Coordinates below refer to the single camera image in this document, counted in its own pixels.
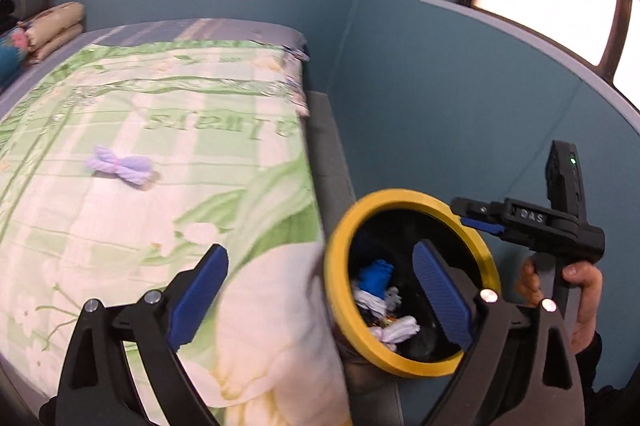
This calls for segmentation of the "person's right hand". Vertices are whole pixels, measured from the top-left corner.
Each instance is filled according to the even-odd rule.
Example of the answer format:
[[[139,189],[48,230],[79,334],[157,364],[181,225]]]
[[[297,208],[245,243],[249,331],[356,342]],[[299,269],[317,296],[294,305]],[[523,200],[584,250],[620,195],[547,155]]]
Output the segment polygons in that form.
[[[572,334],[572,350],[579,354],[593,341],[597,329],[597,313],[603,290],[602,272],[587,261],[570,264],[562,271],[563,278],[580,290],[579,306]],[[534,263],[527,259],[521,268],[520,278],[514,285],[518,294],[531,306],[538,305],[546,296],[541,289],[540,276]]]

